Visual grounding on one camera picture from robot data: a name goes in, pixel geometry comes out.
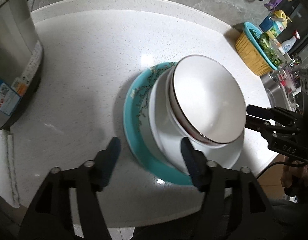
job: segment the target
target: rice cooker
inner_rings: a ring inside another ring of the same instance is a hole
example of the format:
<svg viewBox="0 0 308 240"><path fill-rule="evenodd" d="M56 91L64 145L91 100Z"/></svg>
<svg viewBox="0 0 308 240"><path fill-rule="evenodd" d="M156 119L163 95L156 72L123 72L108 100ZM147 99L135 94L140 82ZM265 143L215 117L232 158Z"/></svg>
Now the rice cooker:
<svg viewBox="0 0 308 240"><path fill-rule="evenodd" d="M41 76L43 47L26 0L0 0L0 129L24 112Z"/></svg>

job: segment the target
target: person's hand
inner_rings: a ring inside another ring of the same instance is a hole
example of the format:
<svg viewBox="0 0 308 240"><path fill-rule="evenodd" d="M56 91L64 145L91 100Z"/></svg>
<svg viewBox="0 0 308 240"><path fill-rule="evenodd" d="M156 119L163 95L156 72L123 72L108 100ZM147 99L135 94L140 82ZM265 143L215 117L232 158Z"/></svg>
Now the person's hand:
<svg viewBox="0 0 308 240"><path fill-rule="evenodd" d="M284 157L284 161L288 162L288 157ZM294 161L292 164L301 164L302 162ZM292 185L292 175L302 178L304 180L304 186L308 187L308 164L304 167L289 167L284 165L283 174L281 177L282 187L290 187Z"/></svg>

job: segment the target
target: stainless steel sink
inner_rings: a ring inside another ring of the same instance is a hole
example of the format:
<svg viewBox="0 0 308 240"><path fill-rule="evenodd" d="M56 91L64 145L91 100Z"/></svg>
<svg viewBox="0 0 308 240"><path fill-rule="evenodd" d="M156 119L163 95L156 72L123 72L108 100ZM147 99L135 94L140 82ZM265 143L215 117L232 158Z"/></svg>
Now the stainless steel sink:
<svg viewBox="0 0 308 240"><path fill-rule="evenodd" d="M262 83L270 100L271 107L282 107L293 111L291 108L285 89L281 84L276 83L270 74L261 76Z"/></svg>

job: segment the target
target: qr code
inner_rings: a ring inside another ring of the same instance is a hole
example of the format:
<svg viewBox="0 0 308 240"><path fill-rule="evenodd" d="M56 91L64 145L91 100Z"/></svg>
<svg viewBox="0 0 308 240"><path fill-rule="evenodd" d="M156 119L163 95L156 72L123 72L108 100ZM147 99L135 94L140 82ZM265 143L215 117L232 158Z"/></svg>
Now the qr code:
<svg viewBox="0 0 308 240"><path fill-rule="evenodd" d="M0 88L0 95L4 98L7 95L8 91L9 87L6 86L5 84L2 84Z"/></svg>

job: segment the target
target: speckled countertop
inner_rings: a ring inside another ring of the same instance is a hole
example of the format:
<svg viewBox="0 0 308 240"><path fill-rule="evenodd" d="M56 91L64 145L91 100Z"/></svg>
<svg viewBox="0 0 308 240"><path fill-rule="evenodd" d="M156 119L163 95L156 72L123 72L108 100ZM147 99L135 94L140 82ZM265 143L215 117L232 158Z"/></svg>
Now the speckled countertop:
<svg viewBox="0 0 308 240"><path fill-rule="evenodd" d="M45 56L40 87L11 127L21 204L29 205L52 167L75 168L118 136L121 155L110 185L98 194L108 227L143 226L197 211L202 194L158 183L130 153L122 127L124 99L145 68L202 54L232 73L246 104L269 107L260 78L235 51L239 33L165 0L66 0L32 17ZM258 173L275 156L258 133L247 130L235 168L249 166Z"/></svg>

